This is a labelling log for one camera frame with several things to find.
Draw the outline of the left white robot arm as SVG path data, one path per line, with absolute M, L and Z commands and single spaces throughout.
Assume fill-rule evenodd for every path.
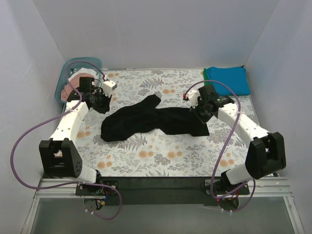
M 111 80 L 105 80 L 96 87 L 94 78 L 79 78 L 79 87 L 67 98 L 65 115 L 60 118 L 56 130 L 49 140 L 39 144 L 43 169 L 47 175 L 87 182 L 87 189 L 93 195 L 103 191 L 104 184 L 97 179 L 98 172 L 83 164 L 76 149 L 76 139 L 90 109 L 102 114 L 109 111 L 112 92 L 116 87 L 117 84 Z

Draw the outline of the black t shirt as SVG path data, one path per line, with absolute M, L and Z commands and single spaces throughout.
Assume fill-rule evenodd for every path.
M 157 95 L 149 95 L 137 104 L 120 108 L 104 119 L 100 137 L 105 142 L 124 141 L 135 133 L 147 133 L 154 129 L 160 129 L 167 135 L 210 135 L 207 125 L 188 108 L 157 108 L 160 102 Z

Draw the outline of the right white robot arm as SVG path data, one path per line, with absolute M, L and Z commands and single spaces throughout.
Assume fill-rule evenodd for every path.
M 233 193 L 242 183 L 260 179 L 286 167 L 284 138 L 279 132 L 271 133 L 258 126 L 240 110 L 238 101 L 219 96 L 213 85 L 188 90 L 183 99 L 190 102 L 201 122 L 216 117 L 227 124 L 248 147 L 245 162 L 221 174 L 220 180 L 211 181 L 213 192 Z

